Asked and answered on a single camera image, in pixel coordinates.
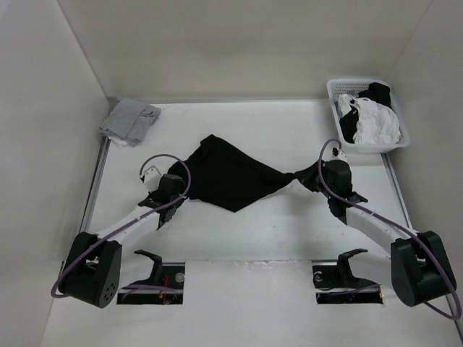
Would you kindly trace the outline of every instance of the black garment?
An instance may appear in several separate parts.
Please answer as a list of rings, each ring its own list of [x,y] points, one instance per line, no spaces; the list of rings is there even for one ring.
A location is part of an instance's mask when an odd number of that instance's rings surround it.
[[[359,93],[359,98],[369,98],[381,105],[391,107],[391,88],[387,85],[374,82],[368,86],[367,90]]]
[[[291,182],[293,173],[281,173],[244,154],[227,141],[209,135],[185,161],[192,174],[187,196],[236,212]],[[170,174],[187,174],[175,163]]]
[[[350,106],[351,111],[342,117],[339,121],[341,126],[342,135],[348,143],[354,143],[354,135],[357,132],[357,122],[359,121],[359,111]]]

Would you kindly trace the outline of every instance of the white laundry basket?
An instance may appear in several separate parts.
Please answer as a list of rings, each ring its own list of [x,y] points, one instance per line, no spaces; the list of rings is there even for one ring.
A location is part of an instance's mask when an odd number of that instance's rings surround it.
[[[329,102],[331,110],[333,111],[334,123],[336,124],[336,129],[338,130],[338,137],[342,143],[342,149],[346,152],[355,152],[355,153],[387,153],[390,150],[406,147],[410,144],[410,135],[408,134],[407,127],[405,126],[404,119],[402,117],[402,110],[400,109],[397,99],[394,97],[394,94],[391,91],[391,108],[396,113],[397,118],[399,119],[399,128],[400,128],[400,140],[393,145],[357,145],[354,143],[348,143],[342,134],[341,125],[339,124],[339,119],[341,114],[338,113],[334,103],[338,100],[338,97],[341,94],[349,90],[354,90],[356,93],[368,89],[368,85],[377,82],[382,85],[387,85],[387,83],[380,80],[367,80],[367,79],[343,79],[343,80],[330,80],[326,84],[328,88]]]

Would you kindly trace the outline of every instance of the black mounting bracket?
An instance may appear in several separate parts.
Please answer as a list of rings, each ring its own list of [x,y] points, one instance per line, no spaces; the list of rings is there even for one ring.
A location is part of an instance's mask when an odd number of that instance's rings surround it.
[[[417,237],[437,258],[456,289],[454,273],[439,235],[427,231],[418,233]],[[450,293],[429,256],[413,239],[398,239],[391,244],[391,274],[397,296],[410,307]]]
[[[64,269],[96,243],[95,234],[80,233],[74,239]],[[59,291],[93,306],[108,306],[119,287],[122,246],[105,241],[74,267],[59,285]]]
[[[317,289],[363,288],[375,284],[371,280],[354,277],[349,266],[349,258],[367,252],[354,249],[338,256],[336,265],[313,265],[313,285]]]

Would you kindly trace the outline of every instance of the folded gray towel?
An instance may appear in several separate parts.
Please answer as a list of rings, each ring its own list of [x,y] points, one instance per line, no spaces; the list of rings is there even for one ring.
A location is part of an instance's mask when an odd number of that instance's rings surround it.
[[[161,109],[149,103],[123,98],[99,128],[99,133],[117,136],[134,147],[143,141]]]

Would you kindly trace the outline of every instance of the purple cable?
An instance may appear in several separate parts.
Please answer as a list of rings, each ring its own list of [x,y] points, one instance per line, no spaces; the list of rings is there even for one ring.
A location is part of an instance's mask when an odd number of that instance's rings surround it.
[[[163,286],[150,286],[148,284],[130,284],[128,286],[125,286],[123,289],[131,289],[131,291],[126,292],[126,294],[123,295],[122,300],[127,298],[127,296],[132,294],[134,291],[152,290],[152,291],[159,291],[159,293],[162,293],[162,291],[170,291],[174,293],[182,292],[182,290],[180,289],[173,289],[173,288],[163,287]]]
[[[150,157],[149,159],[146,160],[146,162],[143,163],[142,165],[142,168],[140,169],[140,175],[141,173],[143,172],[143,168],[145,167],[145,165],[155,159],[155,158],[160,158],[160,157],[167,157],[167,158],[173,158],[175,159],[176,161],[178,161],[179,163],[181,163],[183,165],[183,167],[185,168],[185,171],[187,172],[187,176],[188,176],[188,183],[187,183],[187,187],[185,188],[185,190],[183,191],[183,193],[180,194],[180,196],[178,196],[176,199],[172,200],[171,202],[168,202],[162,206],[159,206],[159,207],[156,207],[156,208],[153,208],[152,210],[148,211],[147,213],[144,213],[140,216],[140,219],[142,218],[145,218],[145,217],[148,217],[149,215],[151,215],[152,213],[155,213],[155,212],[158,212],[159,210],[163,210],[164,208],[168,208],[168,207],[171,207],[172,205],[175,205],[178,203],[178,201],[180,201],[181,199],[183,199],[183,197],[185,197],[185,195],[187,195],[188,193],[188,190],[190,190],[190,187],[191,187],[191,172],[190,170],[188,169],[188,166],[187,164],[185,164],[183,161],[181,161],[180,159],[178,159],[175,155],[171,155],[171,154],[157,154],[157,155],[153,155],[152,157]],[[72,262],[71,264],[69,264],[68,267],[66,267],[64,269],[64,271],[61,273],[61,275],[58,277],[58,279],[56,280],[56,282],[53,284],[53,287],[51,287],[51,296],[54,297],[55,299],[60,299],[60,298],[66,298],[67,295],[64,295],[64,294],[58,294],[56,291],[58,290],[58,287],[59,287],[59,284],[64,280],[64,278],[71,272],[71,270],[76,267],[82,260],[85,259],[85,257],[87,257],[94,249],[96,249],[97,247],[99,247],[102,243],[104,243],[106,240],[110,239],[111,237],[117,235],[118,233],[120,233],[121,231],[125,230],[126,228],[129,228],[130,226],[133,226],[135,223],[138,222],[138,219],[133,219],[131,220],[129,223],[121,226],[120,228],[116,229],[115,231],[112,231],[111,233],[109,233],[108,235],[104,236],[102,239],[99,239],[96,243],[94,243],[92,246],[88,247],[88,249],[86,251],[84,251],[79,257],[76,258],[76,260],[74,260],[74,262]]]
[[[379,287],[379,284],[370,284],[369,286],[363,287],[363,288],[358,288],[358,289],[352,289],[351,291],[332,291],[328,293],[328,295],[344,295],[344,294],[356,294],[361,291],[367,290],[367,289],[373,289]]]
[[[393,226],[395,228],[398,228],[399,230],[403,231],[406,235],[410,236],[412,239],[414,239],[419,245],[420,245],[420,248],[425,251],[426,255],[429,257],[429,259],[431,260],[431,262],[433,262],[434,266],[436,267],[437,271],[439,272],[439,275],[442,276],[443,278],[443,281],[445,282],[445,284],[447,285],[447,288],[449,288],[450,290],[450,294],[452,296],[452,298],[454,299],[455,301],[455,307],[456,307],[456,314],[455,315],[450,315],[450,314],[447,314],[445,313],[444,311],[438,309],[437,307],[433,306],[432,304],[430,304],[429,302],[425,302],[424,304],[428,307],[430,307],[431,309],[433,309],[434,311],[436,311],[437,313],[439,314],[442,314],[445,318],[449,318],[450,320],[459,320],[461,317],[462,317],[462,303],[460,302],[459,300],[459,297],[458,297],[458,294],[456,293],[456,290],[455,288],[453,287],[453,285],[451,284],[451,281],[449,279],[449,277],[447,276],[446,272],[444,271],[444,269],[442,268],[441,264],[439,264],[439,261],[437,260],[437,258],[434,256],[434,254],[429,250],[429,248],[414,234],[412,233],[411,231],[409,231],[407,228],[401,226],[400,224],[394,222],[393,220],[390,220],[386,217],[383,217],[382,215],[379,215],[377,214],[376,212],[373,212],[372,210],[366,208],[366,207],[363,207],[363,206],[360,206],[360,205],[357,205],[353,202],[350,202],[349,200],[346,200],[344,199],[343,197],[340,197],[338,194],[336,194],[335,192],[333,192],[329,187],[328,185],[326,184],[325,182],[325,179],[323,178],[323,175],[322,175],[322,158],[323,158],[323,154],[326,150],[326,148],[328,147],[328,145],[331,143],[331,142],[336,142],[338,145],[339,145],[339,148],[341,148],[341,142],[338,140],[338,139],[329,139],[328,141],[325,142],[325,144],[323,145],[323,147],[321,148],[321,151],[320,151],[320,155],[318,156],[318,175],[320,177],[320,181],[321,181],[321,184],[323,185],[323,187],[326,189],[326,191],[332,196],[332,197],[335,197],[336,199],[338,200],[341,200],[342,202],[345,202],[347,203],[348,205],[351,205],[352,207],[355,207],[355,208],[358,208],[359,210],[363,211],[363,212],[366,212],[374,217],[376,217],[377,219],[383,221],[384,223],[387,223],[389,224],[390,226]]]

